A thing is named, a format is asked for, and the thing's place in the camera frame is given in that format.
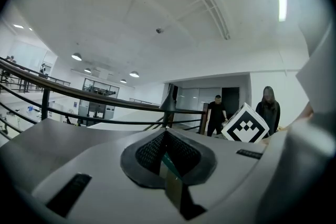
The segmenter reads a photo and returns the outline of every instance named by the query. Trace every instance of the black slot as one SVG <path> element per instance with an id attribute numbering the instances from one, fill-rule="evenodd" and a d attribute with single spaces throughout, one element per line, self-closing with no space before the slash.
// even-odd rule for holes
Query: black slot
<path id="1" fill-rule="evenodd" d="M 75 175 L 72 180 L 48 202 L 47 207 L 56 214 L 66 217 L 78 197 L 89 184 L 91 178 L 91 176 L 85 174 Z"/>
<path id="2" fill-rule="evenodd" d="M 262 157 L 262 153 L 247 151 L 247 150 L 238 150 L 236 153 L 239 155 L 254 158 L 254 159 L 261 159 Z"/>

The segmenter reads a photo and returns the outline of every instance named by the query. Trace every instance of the white box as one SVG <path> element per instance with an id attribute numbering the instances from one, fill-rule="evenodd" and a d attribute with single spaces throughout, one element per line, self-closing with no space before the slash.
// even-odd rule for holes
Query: white box
<path id="1" fill-rule="evenodd" d="M 268 131 L 264 119 L 244 103 L 224 126 L 222 134 L 228 140 L 258 143 Z"/>

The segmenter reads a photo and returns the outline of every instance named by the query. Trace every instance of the doorway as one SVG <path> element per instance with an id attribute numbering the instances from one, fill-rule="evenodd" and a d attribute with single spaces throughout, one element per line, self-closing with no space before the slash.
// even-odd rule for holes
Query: doorway
<path id="1" fill-rule="evenodd" d="M 222 103 L 229 120 L 239 109 L 239 87 L 222 88 Z"/>

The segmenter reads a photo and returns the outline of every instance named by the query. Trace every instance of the security camera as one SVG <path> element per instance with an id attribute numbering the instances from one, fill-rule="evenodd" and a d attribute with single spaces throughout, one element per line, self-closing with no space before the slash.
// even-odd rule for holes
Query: security camera
<path id="1" fill-rule="evenodd" d="M 162 28 L 157 28 L 157 29 L 156 29 L 156 32 L 157 32 L 158 34 L 161 34 L 161 33 L 163 33 L 163 29 L 162 29 Z"/>

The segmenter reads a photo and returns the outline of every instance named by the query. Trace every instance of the white ceiling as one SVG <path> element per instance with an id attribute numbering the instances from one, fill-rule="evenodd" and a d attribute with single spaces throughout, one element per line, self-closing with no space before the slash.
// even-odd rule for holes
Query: white ceiling
<path id="1" fill-rule="evenodd" d="M 288 20 L 280 32 L 278 0 L 13 2 L 40 40 L 72 68 L 105 69 L 115 82 L 126 79 L 130 86 L 160 81 L 172 59 L 201 56 L 213 40 L 225 48 L 232 40 L 287 35 L 298 29 L 293 27 L 299 13 L 296 0 L 289 1 Z M 156 33 L 159 27 L 164 33 Z M 82 55 L 82 62 L 71 58 L 75 52 Z M 129 76 L 133 70 L 139 79 Z"/>

